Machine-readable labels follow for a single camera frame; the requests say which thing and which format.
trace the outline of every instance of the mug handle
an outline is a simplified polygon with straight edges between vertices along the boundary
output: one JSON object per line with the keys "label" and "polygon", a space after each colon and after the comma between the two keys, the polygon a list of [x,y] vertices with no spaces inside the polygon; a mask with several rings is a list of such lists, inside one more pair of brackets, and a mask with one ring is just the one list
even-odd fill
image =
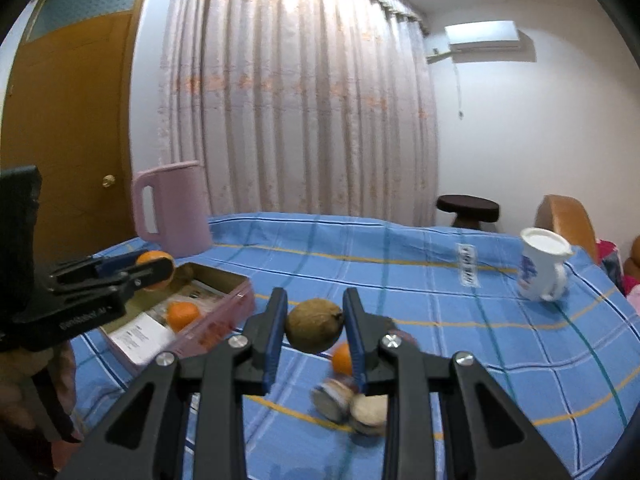
{"label": "mug handle", "polygon": [[[156,180],[155,171],[145,171],[139,173],[131,183],[131,199],[133,202],[133,223],[136,228],[136,233],[145,242],[160,242],[160,225],[158,223],[158,215],[156,214],[156,194],[154,192],[154,183]],[[142,191],[145,187],[149,186],[154,194],[154,217],[156,218],[156,226],[158,226],[158,232],[152,233],[146,228],[145,224],[145,209],[143,205]]]}
{"label": "mug handle", "polygon": [[564,289],[566,288],[566,270],[564,270],[563,264],[556,264],[556,280],[554,284],[551,286],[549,292],[542,294],[540,298],[543,301],[556,301],[562,296],[564,293]]}

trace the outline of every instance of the pink pitcher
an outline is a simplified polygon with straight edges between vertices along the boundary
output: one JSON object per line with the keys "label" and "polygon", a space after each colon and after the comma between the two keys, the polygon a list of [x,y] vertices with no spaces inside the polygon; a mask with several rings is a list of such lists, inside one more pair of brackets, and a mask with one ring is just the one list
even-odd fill
{"label": "pink pitcher", "polygon": [[[152,189],[157,233],[149,232],[145,225],[142,191],[147,186]],[[138,173],[131,184],[131,200],[138,236],[158,243],[174,258],[212,246],[204,168],[199,162],[178,162]]]}

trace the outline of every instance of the blue plaid bedsheet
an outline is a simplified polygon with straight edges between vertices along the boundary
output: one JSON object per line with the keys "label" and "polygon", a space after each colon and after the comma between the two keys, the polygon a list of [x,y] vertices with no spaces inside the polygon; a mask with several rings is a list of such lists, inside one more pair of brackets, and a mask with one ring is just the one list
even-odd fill
{"label": "blue plaid bedsheet", "polygon": [[[640,401],[638,314],[583,250],[565,264],[567,293],[545,304],[516,293],[522,248],[516,237],[277,213],[219,217],[210,229],[215,247],[188,260],[249,276],[258,311],[274,286],[287,289],[290,306],[315,297],[341,304],[344,289],[356,286],[368,312],[393,317],[423,351],[443,356],[473,352],[576,479],[593,475]],[[461,276],[459,244],[476,248],[477,286]],[[136,239],[104,254],[143,245]],[[72,343],[78,362],[74,415],[87,432],[131,376],[97,331]],[[271,393],[245,397],[252,479],[381,477],[383,439],[357,436],[314,410],[309,393],[330,368],[328,355],[303,354],[285,343]],[[436,466],[444,478],[438,405],[433,406]],[[193,465],[196,407],[197,399],[185,448],[185,479]]]}

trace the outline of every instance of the white wall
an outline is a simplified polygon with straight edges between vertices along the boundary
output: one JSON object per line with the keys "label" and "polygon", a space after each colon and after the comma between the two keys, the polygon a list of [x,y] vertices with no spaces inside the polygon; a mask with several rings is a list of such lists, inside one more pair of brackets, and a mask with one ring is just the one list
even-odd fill
{"label": "white wall", "polygon": [[160,102],[162,48],[170,0],[145,0],[131,70],[129,143],[131,166],[137,171],[159,165],[158,110]]}
{"label": "white wall", "polygon": [[[18,43],[37,0],[23,10],[0,45],[0,118]],[[136,37],[130,85],[129,135],[134,172],[158,165],[160,62],[170,0],[145,0]]]}
{"label": "white wall", "polygon": [[514,20],[526,49],[456,58],[463,119],[453,61],[431,65],[440,193],[499,202],[512,234],[545,194],[574,196],[626,257],[640,235],[640,70],[626,44],[598,6],[532,1],[434,14],[428,43],[446,51],[445,25],[485,20]]}

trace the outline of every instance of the coconut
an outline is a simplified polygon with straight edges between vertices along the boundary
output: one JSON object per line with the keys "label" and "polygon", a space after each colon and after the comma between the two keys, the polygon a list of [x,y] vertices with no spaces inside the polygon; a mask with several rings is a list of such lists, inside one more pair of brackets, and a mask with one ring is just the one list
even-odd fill
{"label": "coconut", "polygon": [[383,435],[386,427],[386,395],[365,397],[358,394],[351,400],[350,425],[358,433]]}
{"label": "coconut", "polygon": [[339,306],[329,300],[313,298],[303,301],[289,312],[284,330],[293,348],[318,354],[338,341],[343,324]]}

